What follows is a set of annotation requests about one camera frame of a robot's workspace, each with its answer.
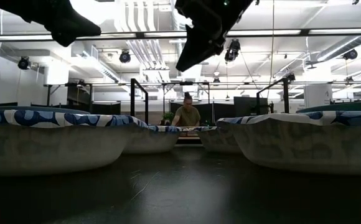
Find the black tabletop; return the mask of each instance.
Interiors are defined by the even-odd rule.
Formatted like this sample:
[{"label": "black tabletop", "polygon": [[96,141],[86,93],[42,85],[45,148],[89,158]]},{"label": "black tabletop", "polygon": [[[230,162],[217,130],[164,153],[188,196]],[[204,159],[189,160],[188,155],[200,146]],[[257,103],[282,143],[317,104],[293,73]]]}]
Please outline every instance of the black tabletop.
[{"label": "black tabletop", "polygon": [[361,223],[361,177],[175,148],[86,172],[0,177],[0,223]]}]

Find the man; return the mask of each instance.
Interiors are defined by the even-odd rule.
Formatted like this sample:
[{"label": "man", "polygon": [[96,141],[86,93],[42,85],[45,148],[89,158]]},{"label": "man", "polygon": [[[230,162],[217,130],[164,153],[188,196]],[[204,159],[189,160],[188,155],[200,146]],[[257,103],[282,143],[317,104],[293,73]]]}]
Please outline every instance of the man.
[{"label": "man", "polygon": [[185,93],[183,106],[176,111],[172,120],[173,126],[200,126],[200,113],[192,105],[193,98],[189,93]]}]

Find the olive shirt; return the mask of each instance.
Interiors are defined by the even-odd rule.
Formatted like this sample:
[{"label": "olive shirt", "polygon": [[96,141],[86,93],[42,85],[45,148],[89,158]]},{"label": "olive shirt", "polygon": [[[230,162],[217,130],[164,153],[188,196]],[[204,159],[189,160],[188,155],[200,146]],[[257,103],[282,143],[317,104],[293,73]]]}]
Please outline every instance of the olive shirt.
[{"label": "olive shirt", "polygon": [[177,126],[195,126],[200,121],[200,113],[195,107],[191,107],[189,111],[184,106],[181,106],[175,113],[179,116]]}]

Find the dark table surface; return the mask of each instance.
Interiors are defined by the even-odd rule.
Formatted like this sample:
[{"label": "dark table surface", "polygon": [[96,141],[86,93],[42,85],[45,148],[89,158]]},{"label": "dark table surface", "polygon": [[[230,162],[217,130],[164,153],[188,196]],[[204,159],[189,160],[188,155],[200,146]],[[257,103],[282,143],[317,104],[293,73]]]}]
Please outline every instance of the dark table surface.
[{"label": "dark table surface", "polygon": [[361,177],[180,147],[86,172],[0,177],[0,223],[361,223]]}]

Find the hair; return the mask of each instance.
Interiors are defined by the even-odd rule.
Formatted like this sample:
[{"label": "hair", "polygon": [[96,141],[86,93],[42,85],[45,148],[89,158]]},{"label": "hair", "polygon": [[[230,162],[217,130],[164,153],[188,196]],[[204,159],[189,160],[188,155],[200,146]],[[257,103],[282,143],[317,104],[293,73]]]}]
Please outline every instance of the hair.
[{"label": "hair", "polygon": [[192,96],[190,95],[189,92],[185,92],[185,98],[184,98],[184,101],[185,100],[193,100]]}]

